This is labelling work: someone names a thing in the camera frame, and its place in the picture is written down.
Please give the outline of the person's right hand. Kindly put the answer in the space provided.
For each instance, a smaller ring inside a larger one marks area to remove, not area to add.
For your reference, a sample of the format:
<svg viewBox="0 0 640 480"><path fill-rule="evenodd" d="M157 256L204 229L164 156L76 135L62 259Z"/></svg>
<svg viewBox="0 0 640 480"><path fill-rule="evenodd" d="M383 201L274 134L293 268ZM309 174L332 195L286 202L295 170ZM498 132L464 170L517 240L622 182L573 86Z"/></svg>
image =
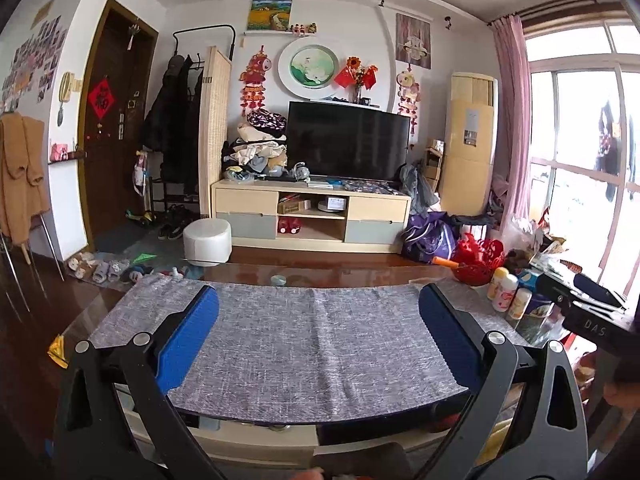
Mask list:
<svg viewBox="0 0 640 480"><path fill-rule="evenodd" d="M640 408L640 384L638 382L608 382L604 385L603 397L608 404L623 411L638 411Z"/></svg>

